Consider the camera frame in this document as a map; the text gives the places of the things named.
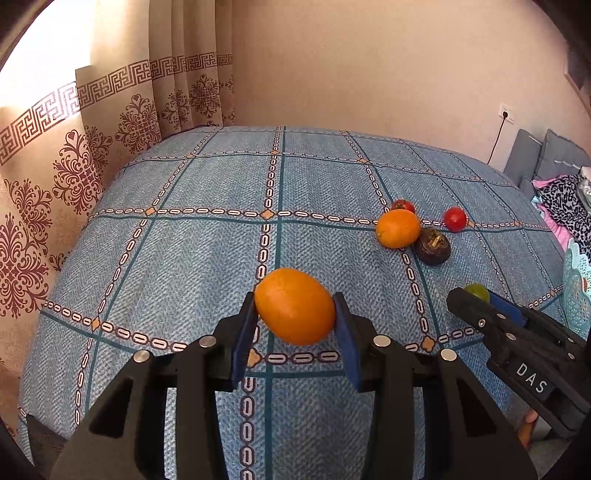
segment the blue gripper pad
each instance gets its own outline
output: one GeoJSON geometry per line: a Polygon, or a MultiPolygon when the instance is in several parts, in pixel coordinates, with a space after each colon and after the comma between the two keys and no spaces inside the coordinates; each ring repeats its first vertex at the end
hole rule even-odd
{"type": "Polygon", "coordinates": [[[509,320],[519,327],[525,327],[525,318],[521,314],[521,310],[510,301],[506,301],[499,297],[496,293],[489,290],[491,294],[491,305],[505,315],[509,320]]]}
{"type": "Polygon", "coordinates": [[[361,389],[361,359],[358,351],[359,333],[342,293],[333,295],[336,309],[335,335],[343,358],[345,375],[357,391],[361,389]]]}
{"type": "Polygon", "coordinates": [[[256,324],[258,323],[258,312],[256,311],[254,294],[252,292],[246,295],[238,316],[241,318],[242,323],[236,341],[232,345],[232,373],[230,375],[230,380],[234,388],[244,378],[248,354],[252,347],[256,324]]]}

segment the power cord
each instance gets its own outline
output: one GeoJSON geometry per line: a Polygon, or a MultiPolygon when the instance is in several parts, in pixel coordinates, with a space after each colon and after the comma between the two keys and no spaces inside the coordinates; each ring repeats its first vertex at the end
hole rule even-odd
{"type": "Polygon", "coordinates": [[[503,112],[503,121],[501,122],[501,128],[499,129],[499,134],[496,136],[495,145],[492,147],[491,156],[488,157],[488,162],[486,162],[487,165],[491,163],[492,154],[495,151],[496,143],[499,141],[499,137],[501,136],[501,130],[503,130],[503,124],[505,123],[505,120],[507,120],[508,116],[509,114],[507,112],[503,112]]]}

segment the metal screw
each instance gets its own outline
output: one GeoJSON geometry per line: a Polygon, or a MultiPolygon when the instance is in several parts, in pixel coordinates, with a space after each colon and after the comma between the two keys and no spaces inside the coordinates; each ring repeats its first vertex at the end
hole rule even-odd
{"type": "Polygon", "coordinates": [[[143,364],[146,360],[150,358],[150,355],[151,353],[148,350],[138,350],[134,353],[134,362],[143,364]]]}
{"type": "Polygon", "coordinates": [[[199,345],[203,348],[213,347],[217,343],[217,339],[213,335],[206,335],[199,339],[199,345]]]}
{"type": "Polygon", "coordinates": [[[392,343],[392,340],[390,340],[390,337],[387,335],[376,335],[374,337],[375,346],[385,347],[390,345],[390,343],[392,343]]]}
{"type": "Polygon", "coordinates": [[[450,348],[444,348],[441,350],[441,358],[446,362],[453,362],[457,358],[457,353],[450,348]]]}

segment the patterned curtain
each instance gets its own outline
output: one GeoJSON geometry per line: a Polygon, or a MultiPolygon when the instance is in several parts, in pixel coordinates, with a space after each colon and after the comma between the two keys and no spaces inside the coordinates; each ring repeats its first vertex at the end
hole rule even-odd
{"type": "Polygon", "coordinates": [[[96,0],[94,12],[88,65],[24,108],[0,103],[0,416],[13,430],[39,308],[117,172],[178,132],[234,123],[232,0],[96,0]]]}

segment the blue plastic basket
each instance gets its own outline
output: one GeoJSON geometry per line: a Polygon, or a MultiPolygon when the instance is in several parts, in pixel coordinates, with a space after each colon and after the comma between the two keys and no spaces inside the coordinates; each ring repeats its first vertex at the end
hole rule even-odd
{"type": "Polygon", "coordinates": [[[586,340],[591,326],[591,266],[572,239],[564,257],[563,284],[567,326],[586,340]]]}

